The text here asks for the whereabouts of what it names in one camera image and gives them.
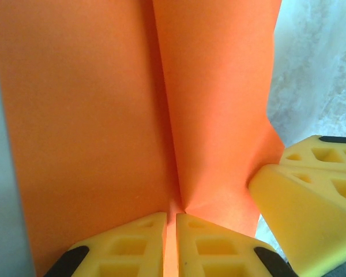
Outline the orange paper sheet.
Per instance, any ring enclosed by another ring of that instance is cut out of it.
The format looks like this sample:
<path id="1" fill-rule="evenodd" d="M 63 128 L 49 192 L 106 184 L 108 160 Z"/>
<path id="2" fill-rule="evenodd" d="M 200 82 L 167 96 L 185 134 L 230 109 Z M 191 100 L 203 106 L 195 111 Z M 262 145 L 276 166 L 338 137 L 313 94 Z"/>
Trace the orange paper sheet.
<path id="1" fill-rule="evenodd" d="M 0 0 L 0 89 L 35 274 L 163 211 L 253 236 L 247 183 L 284 149 L 266 110 L 283 0 Z"/>

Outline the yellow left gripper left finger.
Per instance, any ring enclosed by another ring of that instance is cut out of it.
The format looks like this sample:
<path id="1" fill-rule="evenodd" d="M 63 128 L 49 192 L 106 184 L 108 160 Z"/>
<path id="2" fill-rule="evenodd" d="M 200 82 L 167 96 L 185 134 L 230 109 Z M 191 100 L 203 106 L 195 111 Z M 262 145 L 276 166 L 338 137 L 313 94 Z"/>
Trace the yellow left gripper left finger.
<path id="1" fill-rule="evenodd" d="M 82 240 L 43 277 L 163 277 L 167 214 L 157 212 Z"/>

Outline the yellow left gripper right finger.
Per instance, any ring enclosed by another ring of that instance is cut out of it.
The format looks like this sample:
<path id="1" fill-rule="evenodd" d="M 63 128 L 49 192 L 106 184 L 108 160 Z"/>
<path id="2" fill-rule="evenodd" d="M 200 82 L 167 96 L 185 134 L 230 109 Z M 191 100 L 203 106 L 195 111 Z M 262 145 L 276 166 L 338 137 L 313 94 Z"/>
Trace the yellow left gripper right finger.
<path id="1" fill-rule="evenodd" d="M 269 244 L 189 214 L 176 215 L 179 277 L 299 277 Z"/>

